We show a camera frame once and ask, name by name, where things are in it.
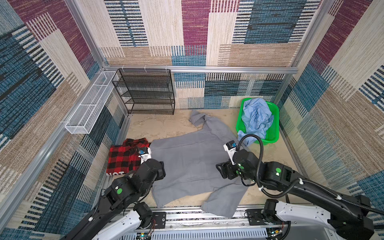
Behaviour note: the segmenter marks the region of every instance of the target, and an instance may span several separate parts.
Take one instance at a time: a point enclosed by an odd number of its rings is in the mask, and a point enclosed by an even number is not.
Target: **gray garment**
[[[217,163],[229,160],[223,145],[236,136],[219,119],[192,111],[189,121],[203,129],[178,137],[154,140],[152,158],[164,161],[166,177],[153,183],[158,207],[188,195],[212,192],[201,209],[223,217],[232,217],[248,187],[239,177],[223,179]]]

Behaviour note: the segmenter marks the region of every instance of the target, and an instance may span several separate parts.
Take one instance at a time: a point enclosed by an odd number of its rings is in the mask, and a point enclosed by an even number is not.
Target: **white mesh basket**
[[[65,128],[71,134],[89,134],[117,81],[115,71],[102,72],[70,117]]]

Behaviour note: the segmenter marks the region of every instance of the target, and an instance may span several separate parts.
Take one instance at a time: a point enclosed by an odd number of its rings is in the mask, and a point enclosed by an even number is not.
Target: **green plastic laundry basket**
[[[236,124],[237,132],[241,130],[244,133],[247,133],[245,130],[245,125],[243,123],[243,120],[241,119],[241,116],[243,114],[244,102],[249,99],[252,99],[252,98],[244,98],[241,101],[239,117],[237,118],[237,124]],[[271,102],[266,102],[266,103],[268,104],[269,110],[271,110],[272,112],[273,123],[272,123],[272,126],[268,128],[268,130],[266,131],[265,139],[262,139],[264,145],[267,145],[268,143],[274,143],[274,142],[277,142],[277,140],[279,140],[279,108],[274,103],[271,103]]]

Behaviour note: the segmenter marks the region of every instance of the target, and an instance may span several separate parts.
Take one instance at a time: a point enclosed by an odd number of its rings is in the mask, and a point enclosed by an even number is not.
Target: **red and black checkered shirt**
[[[149,147],[150,143],[146,138],[126,139],[121,146],[111,146],[107,166],[107,176],[126,174],[129,171],[137,170],[141,163],[138,148]]]

